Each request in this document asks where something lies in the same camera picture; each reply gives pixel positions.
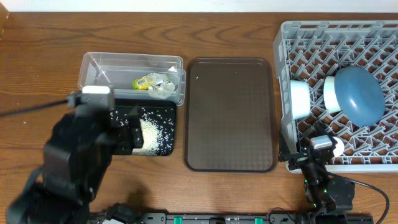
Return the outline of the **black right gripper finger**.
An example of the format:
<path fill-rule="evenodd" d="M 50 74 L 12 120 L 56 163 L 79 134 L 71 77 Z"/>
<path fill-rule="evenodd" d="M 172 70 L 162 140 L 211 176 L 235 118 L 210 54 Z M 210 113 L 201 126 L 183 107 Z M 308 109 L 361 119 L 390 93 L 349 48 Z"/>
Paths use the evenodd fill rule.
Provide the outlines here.
<path fill-rule="evenodd" d="M 279 133 L 279 154 L 278 161 L 286 162 L 292 158 L 292 154 L 290 153 L 289 147 L 285 141 L 283 134 Z"/>
<path fill-rule="evenodd" d="M 319 136 L 328 136 L 330 137 L 330 134 L 328 132 L 326 132 L 323 123 L 317 121 L 315 123 L 315 129 L 317 130 L 317 133 Z"/>

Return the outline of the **pink cup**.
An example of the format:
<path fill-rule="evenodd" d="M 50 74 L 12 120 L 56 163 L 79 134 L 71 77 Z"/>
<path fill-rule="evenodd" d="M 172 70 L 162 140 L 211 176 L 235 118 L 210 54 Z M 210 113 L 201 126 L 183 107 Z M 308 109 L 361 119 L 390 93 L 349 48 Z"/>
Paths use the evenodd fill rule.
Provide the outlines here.
<path fill-rule="evenodd" d="M 345 144 L 342 139 L 338 137 L 332 137 L 331 147 L 333 148 L 334 157 L 339 157 L 344 153 Z"/>

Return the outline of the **mint green bowl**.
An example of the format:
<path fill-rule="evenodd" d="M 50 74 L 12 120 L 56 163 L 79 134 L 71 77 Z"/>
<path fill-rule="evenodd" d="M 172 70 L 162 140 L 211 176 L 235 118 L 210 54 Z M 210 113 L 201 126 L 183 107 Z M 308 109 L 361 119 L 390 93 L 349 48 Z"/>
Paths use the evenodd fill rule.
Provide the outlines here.
<path fill-rule="evenodd" d="M 327 76 L 325 78 L 323 86 L 323 99 L 325 103 L 325 108 L 329 111 L 329 113 L 336 113 L 341 111 L 335 93 L 335 78 L 333 76 Z"/>

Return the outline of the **light blue rice bowl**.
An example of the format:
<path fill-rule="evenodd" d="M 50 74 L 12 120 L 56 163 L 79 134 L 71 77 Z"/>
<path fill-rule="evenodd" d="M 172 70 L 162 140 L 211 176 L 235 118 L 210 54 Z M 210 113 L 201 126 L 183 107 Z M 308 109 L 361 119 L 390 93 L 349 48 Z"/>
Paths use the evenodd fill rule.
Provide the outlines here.
<path fill-rule="evenodd" d="M 310 87 L 307 82 L 290 81 L 290 102 L 293 120 L 304 118 L 310 114 Z"/>

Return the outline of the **blue plate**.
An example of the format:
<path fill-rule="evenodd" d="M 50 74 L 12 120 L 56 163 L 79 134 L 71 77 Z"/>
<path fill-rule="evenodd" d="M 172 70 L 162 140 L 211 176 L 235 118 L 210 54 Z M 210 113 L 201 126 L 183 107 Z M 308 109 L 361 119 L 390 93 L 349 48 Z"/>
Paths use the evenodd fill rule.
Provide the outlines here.
<path fill-rule="evenodd" d="M 335 95 L 345 116 L 357 127 L 381 120 L 386 103 L 378 81 L 362 67 L 345 67 L 335 75 Z"/>

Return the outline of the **yellow green snack wrapper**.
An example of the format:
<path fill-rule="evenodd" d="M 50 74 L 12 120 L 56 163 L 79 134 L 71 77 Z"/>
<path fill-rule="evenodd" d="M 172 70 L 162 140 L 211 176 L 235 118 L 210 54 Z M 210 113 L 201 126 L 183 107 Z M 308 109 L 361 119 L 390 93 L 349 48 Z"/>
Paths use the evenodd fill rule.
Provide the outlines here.
<path fill-rule="evenodd" d="M 148 90 L 150 86 L 154 87 L 169 82 L 171 82 L 171 80 L 165 73 L 150 73 L 142 78 L 134 80 L 132 82 L 132 87 L 135 90 Z"/>

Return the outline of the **white tissue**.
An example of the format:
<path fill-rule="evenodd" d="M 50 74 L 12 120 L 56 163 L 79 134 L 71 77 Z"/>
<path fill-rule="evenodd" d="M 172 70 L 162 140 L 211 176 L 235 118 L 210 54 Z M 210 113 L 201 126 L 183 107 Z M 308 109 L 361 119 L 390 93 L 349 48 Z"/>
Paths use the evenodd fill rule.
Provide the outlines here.
<path fill-rule="evenodd" d="M 160 85 L 150 86 L 147 91 L 151 97 L 165 100 L 175 91 L 175 85 L 172 82 L 163 82 Z"/>

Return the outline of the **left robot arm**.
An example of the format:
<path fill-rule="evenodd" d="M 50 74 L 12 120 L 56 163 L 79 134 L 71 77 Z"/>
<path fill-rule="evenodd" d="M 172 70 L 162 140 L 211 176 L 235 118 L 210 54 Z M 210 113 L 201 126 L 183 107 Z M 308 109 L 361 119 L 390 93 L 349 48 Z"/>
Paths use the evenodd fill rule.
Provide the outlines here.
<path fill-rule="evenodd" d="M 114 91 L 85 86 L 64 101 L 73 112 L 53 127 L 45 143 L 44 163 L 32 171 L 6 212 L 7 223 L 90 223 L 89 204 L 96 198 L 114 155 L 130 155 L 144 144 L 134 106 L 127 124 L 112 123 Z"/>

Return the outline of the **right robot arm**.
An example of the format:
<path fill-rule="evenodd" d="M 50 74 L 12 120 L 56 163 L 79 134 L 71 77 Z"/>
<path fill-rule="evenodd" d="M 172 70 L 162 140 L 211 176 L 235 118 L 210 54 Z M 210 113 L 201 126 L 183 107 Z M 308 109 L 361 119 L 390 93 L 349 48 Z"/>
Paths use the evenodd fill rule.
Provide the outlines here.
<path fill-rule="evenodd" d="M 326 163 L 338 154 L 338 141 L 316 125 L 318 136 L 310 145 L 292 154 L 283 134 L 279 134 L 278 160 L 288 170 L 300 170 L 304 176 L 307 201 L 313 208 L 299 218 L 301 223 L 347 223 L 346 212 L 353 209 L 355 183 L 329 174 Z"/>

